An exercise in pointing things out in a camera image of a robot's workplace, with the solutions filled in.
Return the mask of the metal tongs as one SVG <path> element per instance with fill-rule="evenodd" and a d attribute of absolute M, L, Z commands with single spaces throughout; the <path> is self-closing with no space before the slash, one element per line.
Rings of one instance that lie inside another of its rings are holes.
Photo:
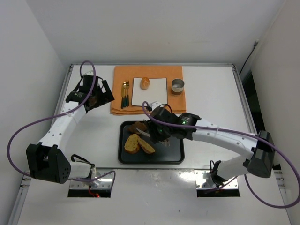
<path fill-rule="evenodd" d="M 161 144 L 161 145 L 163 145 L 163 146 L 166 146 L 166 147 L 169 147 L 169 146 L 170 146 L 170 142 L 169 142 L 168 139 L 167 139 L 167 140 L 164 140 L 164 141 L 155 141 L 155 140 L 152 140 L 152 139 L 150 138 L 150 134 L 149 134 L 149 133 L 147 133 L 147 132 L 145 132 L 145 131 L 142 131 L 142 130 L 140 130 L 140 129 L 138 129 L 138 128 L 136 128 L 136 130 L 137 130 L 139 133 L 141 133 L 143 136 L 148 137 L 154 144 L 159 143 L 159 144 Z"/>

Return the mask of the gold spoon green handle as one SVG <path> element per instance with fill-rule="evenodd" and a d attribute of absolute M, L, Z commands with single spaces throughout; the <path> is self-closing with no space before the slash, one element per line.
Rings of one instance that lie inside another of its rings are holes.
<path fill-rule="evenodd" d="M 125 107 L 129 106 L 129 80 L 125 81 L 126 83 L 126 90 L 125 90 Z"/>

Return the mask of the sesame bread roll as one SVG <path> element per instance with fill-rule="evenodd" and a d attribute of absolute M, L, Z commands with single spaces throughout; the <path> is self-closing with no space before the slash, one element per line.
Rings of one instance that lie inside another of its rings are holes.
<path fill-rule="evenodd" d="M 143 78 L 141 79 L 141 81 L 140 81 L 140 88 L 141 88 L 142 90 L 146 90 L 146 89 L 149 88 L 149 86 L 150 86 L 150 80 L 149 80 L 149 78 L 143 77 Z"/>

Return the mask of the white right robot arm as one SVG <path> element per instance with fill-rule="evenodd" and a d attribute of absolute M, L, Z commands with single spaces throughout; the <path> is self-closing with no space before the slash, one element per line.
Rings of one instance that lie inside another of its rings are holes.
<path fill-rule="evenodd" d="M 275 151 L 270 133 L 247 134 L 229 130 L 187 112 L 177 116 L 159 102 L 143 102 L 142 107 L 145 112 L 150 112 L 145 123 L 153 143 L 165 143 L 175 137 L 210 143 L 238 154 L 230 160 L 212 163 L 207 180 L 213 184 L 221 186 L 230 178 L 245 174 L 271 177 Z"/>

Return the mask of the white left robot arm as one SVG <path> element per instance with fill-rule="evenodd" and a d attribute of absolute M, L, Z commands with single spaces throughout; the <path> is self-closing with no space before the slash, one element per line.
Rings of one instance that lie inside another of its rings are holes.
<path fill-rule="evenodd" d="M 92 75 L 82 75 L 81 80 L 71 91 L 58 117 L 46 135 L 37 144 L 30 144 L 26 149 L 30 176 L 63 184 L 67 180 L 79 179 L 91 182 L 96 178 L 93 163 L 80 159 L 68 160 L 64 151 L 68 140 L 79 121 L 88 111 L 114 100 L 106 80 Z"/>

